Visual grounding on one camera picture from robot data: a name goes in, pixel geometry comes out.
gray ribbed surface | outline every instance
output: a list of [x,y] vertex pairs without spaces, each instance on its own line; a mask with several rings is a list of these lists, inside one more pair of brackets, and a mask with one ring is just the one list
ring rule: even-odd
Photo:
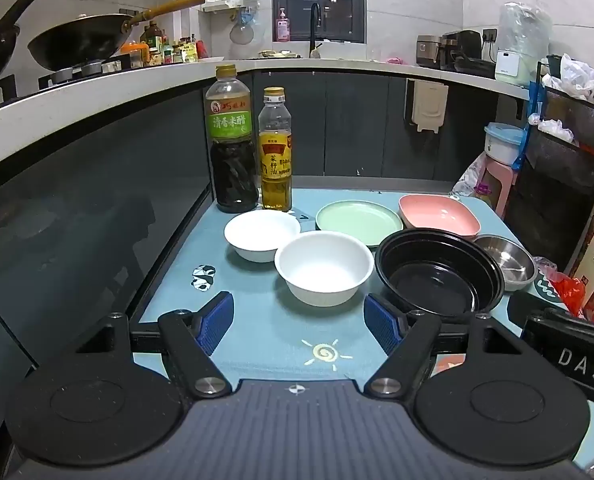
[[352,381],[243,381],[197,403],[172,437],[130,462],[93,471],[26,462],[18,480],[476,480],[584,479],[565,462],[494,471],[435,448],[394,402],[363,397]]

blue tablecloth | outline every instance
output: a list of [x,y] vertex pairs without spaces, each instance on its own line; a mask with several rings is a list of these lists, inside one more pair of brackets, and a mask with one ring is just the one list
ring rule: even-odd
[[[367,200],[398,210],[403,193],[295,189],[293,204],[301,230],[315,229],[317,211],[337,200]],[[516,237],[487,204],[476,198],[462,199],[481,223],[482,234]],[[333,308],[316,308],[297,300],[277,274],[274,264],[243,260],[228,246],[223,230],[233,215],[211,205],[190,233],[141,321],[156,321],[177,308],[199,310],[221,290],[235,299],[235,319],[212,359],[230,383],[239,380],[333,380],[351,378],[363,387],[385,359],[385,354],[363,322],[363,298],[379,290],[376,273],[349,301]],[[193,285],[193,271],[201,266],[215,269],[212,286]],[[535,285],[530,291],[536,294]],[[508,320],[506,294],[493,316],[517,335],[521,329]],[[552,297],[559,306],[558,298]],[[136,354],[138,364],[165,374],[156,355]],[[576,462],[586,466],[594,460],[594,403],[591,422]]]

electrical outlet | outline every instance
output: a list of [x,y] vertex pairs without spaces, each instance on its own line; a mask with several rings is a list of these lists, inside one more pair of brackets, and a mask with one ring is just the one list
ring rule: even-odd
[[494,43],[496,41],[496,34],[497,34],[496,28],[485,28],[484,29],[484,42],[490,41],[491,43]]

pink bowl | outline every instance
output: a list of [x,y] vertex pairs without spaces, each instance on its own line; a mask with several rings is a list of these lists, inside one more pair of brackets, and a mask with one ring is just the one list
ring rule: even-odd
[[481,231],[481,224],[470,209],[448,196],[406,195],[399,199],[399,210],[408,227],[442,229],[468,240]]

white bucket with blue lid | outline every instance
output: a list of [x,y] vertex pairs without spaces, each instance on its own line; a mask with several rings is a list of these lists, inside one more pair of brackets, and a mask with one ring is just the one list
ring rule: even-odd
[[519,155],[525,132],[522,128],[503,123],[490,123],[486,132],[486,154],[497,162],[512,166]]

